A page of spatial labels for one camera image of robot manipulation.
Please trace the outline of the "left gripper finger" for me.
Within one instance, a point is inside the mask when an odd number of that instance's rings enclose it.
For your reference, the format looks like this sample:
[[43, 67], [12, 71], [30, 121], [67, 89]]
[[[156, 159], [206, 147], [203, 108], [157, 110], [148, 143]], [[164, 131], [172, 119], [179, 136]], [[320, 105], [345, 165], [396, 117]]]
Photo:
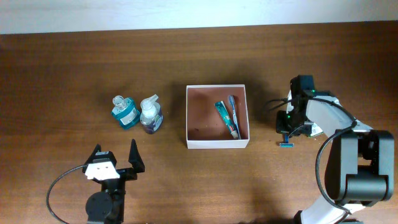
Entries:
[[93, 150], [93, 152], [90, 154], [89, 158], [87, 158], [85, 165], [91, 164], [93, 160], [95, 159], [96, 153], [101, 152], [101, 145], [97, 144]]
[[145, 165], [139, 154], [135, 139], [132, 139], [131, 141], [128, 161], [132, 165], [132, 168], [134, 169], [135, 173], [145, 172]]

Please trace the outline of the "blue disposable razor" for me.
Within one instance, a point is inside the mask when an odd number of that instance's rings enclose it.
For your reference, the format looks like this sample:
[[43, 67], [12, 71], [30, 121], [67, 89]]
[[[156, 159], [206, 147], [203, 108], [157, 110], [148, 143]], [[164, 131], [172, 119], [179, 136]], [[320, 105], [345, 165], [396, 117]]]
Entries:
[[281, 141], [279, 143], [280, 147], [284, 147], [284, 148], [294, 147], [294, 143], [289, 142], [289, 139], [290, 139], [290, 134], [289, 133], [284, 133], [282, 136], [283, 136], [283, 141]]

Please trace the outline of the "green white soap packet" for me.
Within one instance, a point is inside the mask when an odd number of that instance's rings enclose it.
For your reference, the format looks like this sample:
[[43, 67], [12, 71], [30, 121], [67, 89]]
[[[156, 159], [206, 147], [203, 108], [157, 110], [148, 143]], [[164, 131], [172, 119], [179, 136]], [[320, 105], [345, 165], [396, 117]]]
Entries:
[[313, 137], [321, 135], [321, 134], [323, 134], [323, 130], [316, 123], [313, 123], [311, 125], [311, 131], [310, 131], [310, 134], [308, 135], [308, 137], [313, 138]]

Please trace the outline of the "purple foam soap pump bottle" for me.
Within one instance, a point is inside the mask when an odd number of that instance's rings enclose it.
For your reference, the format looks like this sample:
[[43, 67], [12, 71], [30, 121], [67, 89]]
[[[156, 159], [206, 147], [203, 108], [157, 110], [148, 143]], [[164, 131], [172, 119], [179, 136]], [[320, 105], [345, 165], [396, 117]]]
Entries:
[[141, 101], [142, 111], [140, 122], [147, 134], [154, 134], [160, 128], [164, 120], [161, 106], [157, 102], [158, 99], [159, 97], [154, 94], [153, 96]]

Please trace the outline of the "blue white toothbrush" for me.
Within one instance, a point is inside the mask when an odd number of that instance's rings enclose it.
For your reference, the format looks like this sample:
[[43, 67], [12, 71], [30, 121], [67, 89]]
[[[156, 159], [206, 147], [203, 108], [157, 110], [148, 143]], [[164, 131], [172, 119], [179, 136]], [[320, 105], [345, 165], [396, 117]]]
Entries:
[[233, 95], [229, 95], [228, 96], [228, 101], [232, 107], [233, 110], [233, 121], [234, 121], [234, 125], [236, 127], [237, 133], [238, 133], [238, 139], [241, 139], [241, 135], [240, 135], [240, 130], [239, 130], [239, 124], [238, 124], [238, 117], [237, 117], [237, 112], [236, 112], [236, 103], [234, 100], [234, 96]]

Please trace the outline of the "teal toothpaste tube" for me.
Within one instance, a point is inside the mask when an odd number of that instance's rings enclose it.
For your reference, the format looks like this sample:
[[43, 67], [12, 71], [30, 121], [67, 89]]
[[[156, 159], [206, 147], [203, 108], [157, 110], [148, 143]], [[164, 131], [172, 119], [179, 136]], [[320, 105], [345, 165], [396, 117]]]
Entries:
[[221, 119], [226, 125], [229, 133], [232, 135], [233, 139], [239, 139], [238, 131], [233, 123], [233, 120], [230, 118], [228, 110], [225, 107], [224, 101], [218, 101], [215, 103], [215, 108], [218, 111]]

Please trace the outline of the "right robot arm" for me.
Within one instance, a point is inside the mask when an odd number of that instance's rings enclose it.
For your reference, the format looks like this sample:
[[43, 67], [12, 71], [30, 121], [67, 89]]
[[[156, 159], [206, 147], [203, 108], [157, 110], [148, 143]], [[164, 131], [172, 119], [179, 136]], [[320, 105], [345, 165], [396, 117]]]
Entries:
[[375, 130], [343, 108], [330, 91], [318, 91], [311, 75], [290, 81], [281, 99], [276, 131], [283, 135], [280, 147], [293, 147], [289, 139], [304, 134], [325, 134], [315, 160], [320, 197], [298, 211], [294, 223], [349, 223], [353, 213], [388, 201], [394, 192], [394, 137]]

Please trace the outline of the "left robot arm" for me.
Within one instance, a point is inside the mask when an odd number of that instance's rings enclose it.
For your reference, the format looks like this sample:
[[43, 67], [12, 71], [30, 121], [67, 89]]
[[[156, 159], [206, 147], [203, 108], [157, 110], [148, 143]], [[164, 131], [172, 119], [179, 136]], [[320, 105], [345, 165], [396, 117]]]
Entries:
[[131, 141], [128, 162], [131, 167], [118, 169], [114, 154], [111, 151], [102, 151], [98, 144], [84, 163], [83, 173], [87, 179], [101, 185], [101, 190], [86, 201], [88, 223], [107, 224], [124, 221], [126, 182], [136, 180], [138, 173], [145, 172], [135, 139]]

